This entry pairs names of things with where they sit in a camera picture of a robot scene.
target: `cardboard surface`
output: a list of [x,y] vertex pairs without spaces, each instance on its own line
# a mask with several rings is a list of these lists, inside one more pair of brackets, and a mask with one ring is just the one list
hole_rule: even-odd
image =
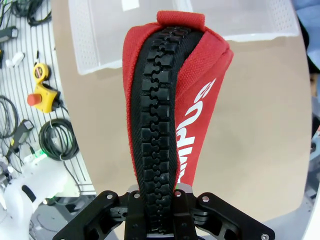
[[[122,69],[79,75],[68,1],[52,2],[59,73],[72,125],[97,193],[136,184]],[[212,192],[266,221],[303,197],[311,139],[310,81],[302,38],[231,42],[225,76],[196,171],[195,195]]]

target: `corrugated metal surface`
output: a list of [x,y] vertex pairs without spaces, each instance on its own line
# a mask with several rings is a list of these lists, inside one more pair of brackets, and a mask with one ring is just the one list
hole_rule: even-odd
[[[50,10],[50,2],[44,1],[42,11],[39,11],[36,19],[43,19]],[[27,96],[33,93],[36,85],[32,77],[32,69],[35,62],[46,63],[50,66],[51,78],[48,84],[54,89],[58,89],[61,92],[62,100],[64,100],[55,51],[52,22],[37,27],[30,27],[24,18],[16,18],[12,14],[9,21],[7,21],[8,16],[9,14],[7,13],[1,28],[4,28],[8,23],[8,26],[16,26],[19,34],[17,39],[7,41],[0,46],[4,51],[4,61],[2,69],[0,69],[0,95],[6,96],[14,103],[18,111],[19,123],[23,119],[29,119],[33,122],[35,128],[29,135],[27,141],[34,143],[38,141],[38,134],[44,123],[56,118],[69,119],[68,114],[61,109],[57,109],[51,113],[42,113],[27,104]],[[5,60],[12,59],[17,52],[23,52],[25,54],[23,61],[15,68],[6,67]],[[4,117],[4,114],[1,113],[1,131],[3,131],[4,127]],[[10,139],[6,139],[5,142],[9,145]],[[16,156],[12,156],[12,159],[15,161],[17,168],[19,168],[19,159]],[[94,187],[82,155],[79,153],[71,161],[68,161],[67,166],[78,180],[83,194],[94,194]]]

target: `red button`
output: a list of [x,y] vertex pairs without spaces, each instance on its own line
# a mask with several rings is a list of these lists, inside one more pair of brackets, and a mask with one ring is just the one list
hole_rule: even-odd
[[26,100],[30,106],[37,105],[42,102],[41,94],[30,94]]

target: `screw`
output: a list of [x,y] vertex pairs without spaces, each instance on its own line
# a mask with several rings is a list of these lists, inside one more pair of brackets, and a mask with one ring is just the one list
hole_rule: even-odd
[[203,196],[202,197],[202,201],[204,201],[205,203],[209,202],[210,198],[208,196]]
[[268,234],[262,234],[261,235],[261,240],[269,240],[269,235]]
[[175,192],[174,192],[174,195],[175,195],[176,197],[180,197],[180,196],[181,196],[181,192],[175,191]]

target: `red fabric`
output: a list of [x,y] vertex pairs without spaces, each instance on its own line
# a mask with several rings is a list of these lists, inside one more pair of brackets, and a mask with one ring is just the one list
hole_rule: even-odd
[[203,31],[203,37],[178,73],[175,97],[177,155],[180,155],[176,182],[179,179],[180,182],[192,186],[199,154],[233,53],[221,36],[205,27],[203,14],[159,11],[157,21],[158,23],[131,28],[123,46],[123,86],[131,157],[133,160],[131,87],[137,58],[144,41],[166,26],[185,26]]

